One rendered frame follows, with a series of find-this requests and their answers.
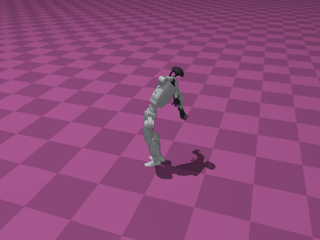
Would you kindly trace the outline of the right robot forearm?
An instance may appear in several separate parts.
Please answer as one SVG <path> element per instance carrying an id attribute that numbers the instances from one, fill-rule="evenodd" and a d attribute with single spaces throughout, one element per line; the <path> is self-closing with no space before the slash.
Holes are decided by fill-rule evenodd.
<path id="1" fill-rule="evenodd" d="M 180 110 L 182 110 L 183 109 L 183 102 L 184 101 L 181 101 L 180 103 L 181 103 L 181 105 L 179 104 L 179 106 L 177 107 L 177 108 L 180 108 Z"/>

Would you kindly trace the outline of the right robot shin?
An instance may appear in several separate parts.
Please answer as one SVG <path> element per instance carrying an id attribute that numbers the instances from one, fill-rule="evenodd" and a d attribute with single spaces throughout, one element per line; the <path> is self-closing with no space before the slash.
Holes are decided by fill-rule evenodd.
<path id="1" fill-rule="evenodd" d="M 157 133 L 157 132 L 155 132 L 155 133 Z M 158 158 L 161 158 L 161 150 L 160 150 L 160 148 L 161 148 L 160 138 L 158 138 L 158 140 L 157 140 L 157 152 L 158 152 L 157 157 Z"/>

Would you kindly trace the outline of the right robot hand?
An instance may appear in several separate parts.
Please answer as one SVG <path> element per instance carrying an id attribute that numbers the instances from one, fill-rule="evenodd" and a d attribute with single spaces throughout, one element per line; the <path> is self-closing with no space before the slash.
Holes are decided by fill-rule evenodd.
<path id="1" fill-rule="evenodd" d="M 188 115 L 186 115 L 185 111 L 183 109 L 181 110 L 179 107 L 178 107 L 178 110 L 180 111 L 180 118 L 183 120 L 187 120 L 188 117 L 186 117 L 186 116 L 188 116 Z"/>

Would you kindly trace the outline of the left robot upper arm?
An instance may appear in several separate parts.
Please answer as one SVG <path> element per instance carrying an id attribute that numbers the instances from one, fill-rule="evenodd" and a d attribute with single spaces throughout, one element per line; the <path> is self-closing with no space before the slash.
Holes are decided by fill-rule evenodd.
<path id="1" fill-rule="evenodd" d="M 158 84 L 160 86 L 163 86 L 165 85 L 167 82 L 172 82 L 173 79 L 177 79 L 176 77 L 174 76 L 163 76 L 161 75 L 159 78 L 158 78 Z"/>

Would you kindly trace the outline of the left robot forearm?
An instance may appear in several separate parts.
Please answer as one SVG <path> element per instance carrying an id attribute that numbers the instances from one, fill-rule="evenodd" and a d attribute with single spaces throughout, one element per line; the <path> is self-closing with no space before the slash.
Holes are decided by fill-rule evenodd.
<path id="1" fill-rule="evenodd" d="M 175 79 L 175 83 L 174 84 L 176 86 L 176 92 L 174 93 L 174 98 L 177 99 L 177 98 L 179 98 L 178 97 L 178 86 L 179 86 L 179 83 L 178 83 L 177 79 Z"/>

